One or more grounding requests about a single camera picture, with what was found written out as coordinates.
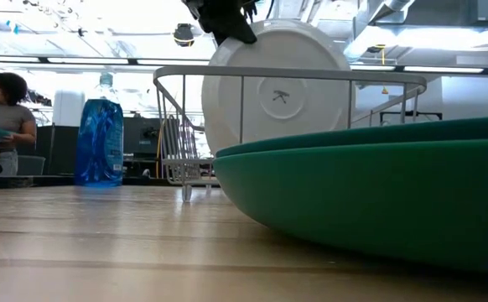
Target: green bowl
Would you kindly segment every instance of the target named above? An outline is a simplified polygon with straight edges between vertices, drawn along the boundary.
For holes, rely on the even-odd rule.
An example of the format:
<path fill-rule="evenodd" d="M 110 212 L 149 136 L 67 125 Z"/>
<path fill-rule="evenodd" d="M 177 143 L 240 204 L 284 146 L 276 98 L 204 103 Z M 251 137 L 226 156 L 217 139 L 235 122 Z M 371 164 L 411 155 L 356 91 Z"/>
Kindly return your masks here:
<path fill-rule="evenodd" d="M 236 206 L 272 229 L 488 273 L 488 139 L 256 152 L 214 168 Z"/>
<path fill-rule="evenodd" d="M 444 140 L 465 140 L 488 138 L 488 117 L 460 119 L 442 122 L 422 122 L 405 125 L 357 128 L 344 131 L 314 133 L 274 138 L 254 143 L 245 143 L 220 150 L 216 157 L 284 150 L 291 148 L 312 148 L 345 146 L 363 143 L 408 143 Z"/>

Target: woman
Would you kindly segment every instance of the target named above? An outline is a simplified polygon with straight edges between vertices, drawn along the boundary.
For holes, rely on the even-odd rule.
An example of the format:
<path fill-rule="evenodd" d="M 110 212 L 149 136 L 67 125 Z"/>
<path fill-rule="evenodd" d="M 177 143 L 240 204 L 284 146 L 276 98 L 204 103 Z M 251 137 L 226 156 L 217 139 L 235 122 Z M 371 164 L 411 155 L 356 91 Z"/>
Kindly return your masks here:
<path fill-rule="evenodd" d="M 11 132 L 0 143 L 0 175 L 13 176 L 18 170 L 18 144 L 35 143 L 35 118 L 19 103 L 26 97 L 28 85 L 19 75 L 0 73 L 0 129 Z"/>

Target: gray t-shirt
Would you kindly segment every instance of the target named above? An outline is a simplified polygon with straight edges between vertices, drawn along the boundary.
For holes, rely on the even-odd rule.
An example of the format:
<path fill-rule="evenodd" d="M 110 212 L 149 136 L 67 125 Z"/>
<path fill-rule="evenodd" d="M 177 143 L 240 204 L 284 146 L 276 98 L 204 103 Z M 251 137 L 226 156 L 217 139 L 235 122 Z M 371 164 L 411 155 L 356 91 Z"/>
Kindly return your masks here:
<path fill-rule="evenodd" d="M 24 106 L 0 104 L 0 129 L 19 133 L 25 122 L 33 121 L 34 115 Z"/>

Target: wooden table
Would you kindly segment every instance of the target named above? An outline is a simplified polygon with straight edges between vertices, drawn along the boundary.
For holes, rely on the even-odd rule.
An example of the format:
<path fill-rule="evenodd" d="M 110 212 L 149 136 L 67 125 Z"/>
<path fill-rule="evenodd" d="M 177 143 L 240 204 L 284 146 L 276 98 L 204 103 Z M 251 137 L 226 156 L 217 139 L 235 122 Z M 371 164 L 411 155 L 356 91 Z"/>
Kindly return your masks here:
<path fill-rule="evenodd" d="M 294 240 L 220 190 L 180 198 L 170 187 L 0 190 L 0 301 L 488 302 L 488 279 Z"/>

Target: wire dish rack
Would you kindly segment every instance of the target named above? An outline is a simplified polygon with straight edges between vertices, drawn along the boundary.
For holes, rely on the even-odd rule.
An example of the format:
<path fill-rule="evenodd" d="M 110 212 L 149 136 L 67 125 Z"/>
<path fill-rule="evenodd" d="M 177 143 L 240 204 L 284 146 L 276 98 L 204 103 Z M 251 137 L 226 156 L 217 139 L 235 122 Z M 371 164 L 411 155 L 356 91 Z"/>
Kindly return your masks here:
<path fill-rule="evenodd" d="M 182 76 L 182 106 L 175 101 L 168 90 L 160 82 L 165 76 Z M 235 76 L 241 79 L 240 94 L 240 135 L 242 143 L 242 129 L 244 117 L 244 78 L 291 78 L 310 80 L 349 81 L 348 123 L 351 128 L 355 122 L 369 119 L 372 125 L 373 116 L 390 107 L 401 104 L 400 123 L 406 122 L 407 100 L 413 99 L 413 111 L 417 112 L 418 97 L 427 90 L 427 80 L 420 75 L 405 73 L 375 72 L 375 71 L 340 71 L 340 70 L 296 70 L 284 68 L 256 68 L 256 67 L 225 67 L 225 66 L 166 66 L 157 69 L 153 74 L 153 83 L 157 88 L 158 114 L 162 121 L 160 129 L 160 158 L 162 169 L 172 185 L 183 186 L 183 201 L 190 200 L 192 186 L 206 186 L 210 188 L 218 181 L 210 176 L 201 175 L 202 167 L 212 167 L 213 159 L 201 159 L 195 146 L 195 135 L 203 133 L 205 128 L 194 125 L 186 116 L 186 76 Z M 387 84 L 401 84 L 402 95 L 395 97 L 367 112 L 353 117 L 354 100 L 353 86 L 356 82 L 380 82 Z"/>

